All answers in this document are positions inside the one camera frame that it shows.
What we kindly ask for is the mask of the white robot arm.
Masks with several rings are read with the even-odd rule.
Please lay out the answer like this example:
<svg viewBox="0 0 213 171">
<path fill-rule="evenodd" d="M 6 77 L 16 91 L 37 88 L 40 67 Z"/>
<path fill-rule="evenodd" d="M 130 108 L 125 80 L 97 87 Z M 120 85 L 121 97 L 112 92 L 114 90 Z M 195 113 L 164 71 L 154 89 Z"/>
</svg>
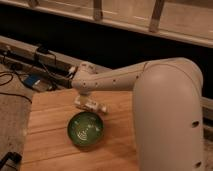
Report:
<svg viewBox="0 0 213 171">
<path fill-rule="evenodd" d="M 186 58 L 151 60 L 97 73 L 80 64 L 72 87 L 130 91 L 140 171 L 205 171 L 203 76 Z"/>
</svg>

